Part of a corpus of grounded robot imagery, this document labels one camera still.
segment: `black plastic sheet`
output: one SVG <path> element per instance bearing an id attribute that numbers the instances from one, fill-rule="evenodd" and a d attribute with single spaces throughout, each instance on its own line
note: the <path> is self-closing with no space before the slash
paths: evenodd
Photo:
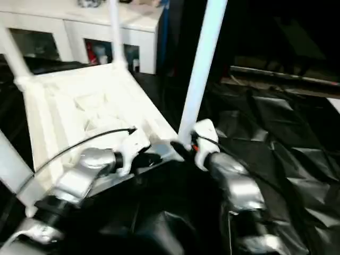
<path id="1" fill-rule="evenodd" d="M 338 112 L 325 98 L 225 88 L 220 142 L 257 179 L 291 254 L 338 254 Z"/>
<path id="2" fill-rule="evenodd" d="M 213 113 L 220 143 L 261 176 L 254 178 L 287 254 L 338 254 L 340 121 L 331 104 L 225 87 L 214 87 L 205 100 L 210 109 L 200 117 Z M 115 253 L 229 254 L 221 217 L 226 201 L 209 174 L 190 162 L 156 167 L 99 197 L 102 204 L 90 202 L 79 221 L 89 227 L 95 219 L 82 237 L 89 245 Z M 85 249 L 79 237 L 65 247 Z M 234 247 L 233 254 L 243 253 Z"/>

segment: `white clamp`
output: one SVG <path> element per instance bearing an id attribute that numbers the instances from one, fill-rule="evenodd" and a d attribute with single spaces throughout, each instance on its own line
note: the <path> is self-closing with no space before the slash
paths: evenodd
<path id="1" fill-rule="evenodd" d="M 199 136 L 208 138 L 210 140 L 213 140 L 214 142 L 218 142 L 218 136 L 214 124 L 211 120 L 206 119 L 203 121 L 199 121 L 194 125 L 193 129 Z M 207 169 L 204 167 L 204 161 L 209 154 L 219 152 L 219 147 L 201 137 L 197 138 L 197 144 L 198 151 L 195 156 L 195 163 L 198 168 L 203 171 L 207 171 Z"/>
<path id="2" fill-rule="evenodd" d="M 130 134 L 122 143 L 119 152 L 123 156 L 123 167 L 117 170 L 119 176 L 128 175 L 131 164 L 135 156 L 146 147 L 150 146 L 150 141 L 143 130 L 137 129 Z"/>

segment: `glass cabinet door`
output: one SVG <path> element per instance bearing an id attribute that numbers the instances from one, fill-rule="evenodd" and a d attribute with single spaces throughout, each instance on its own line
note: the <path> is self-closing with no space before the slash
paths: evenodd
<path id="1" fill-rule="evenodd" d="M 10 32 L 24 57 L 61 60 L 52 33 L 12 28 Z"/>
<path id="2" fill-rule="evenodd" d="M 91 64 L 107 64 L 113 60 L 112 44 L 108 41 L 84 39 L 88 61 Z M 124 44 L 124 52 L 129 68 L 139 72 L 139 46 Z"/>

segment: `white pole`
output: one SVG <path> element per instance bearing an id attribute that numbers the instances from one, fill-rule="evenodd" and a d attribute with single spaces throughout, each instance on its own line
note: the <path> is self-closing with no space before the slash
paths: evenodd
<path id="1" fill-rule="evenodd" d="M 11 192 L 17 193 L 22 183 L 32 175 L 31 169 L 0 131 L 0 180 Z M 43 187 L 33 179 L 18 199 L 26 207 L 31 207 L 44 193 Z"/>
<path id="2" fill-rule="evenodd" d="M 178 132 L 178 138 L 184 145 L 191 142 L 190 132 L 200 110 L 227 2 L 228 0 L 208 0 L 207 3 Z"/>
<path id="3" fill-rule="evenodd" d="M 112 30 L 112 50 L 113 50 L 113 63 L 115 65 L 121 65 L 127 67 L 124 55 L 124 47 L 122 42 L 122 36 L 120 31 L 119 11 L 117 0 L 109 0 L 110 2 L 110 20 Z"/>
<path id="4" fill-rule="evenodd" d="M 32 76 L 9 30 L 0 22 L 0 44 L 15 78 Z"/>

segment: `red object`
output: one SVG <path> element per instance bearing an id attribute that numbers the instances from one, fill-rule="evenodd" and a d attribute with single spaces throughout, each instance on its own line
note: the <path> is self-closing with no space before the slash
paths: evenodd
<path id="1" fill-rule="evenodd" d="M 86 43 L 86 50 L 87 50 L 87 55 L 89 56 L 90 63 L 97 65 L 98 64 L 98 60 L 96 58 L 95 53 L 92 50 L 91 43 L 89 43 L 89 42 Z"/>
<path id="2" fill-rule="evenodd" d="M 198 146 L 193 145 L 192 148 L 194 149 L 194 151 L 198 151 Z"/>

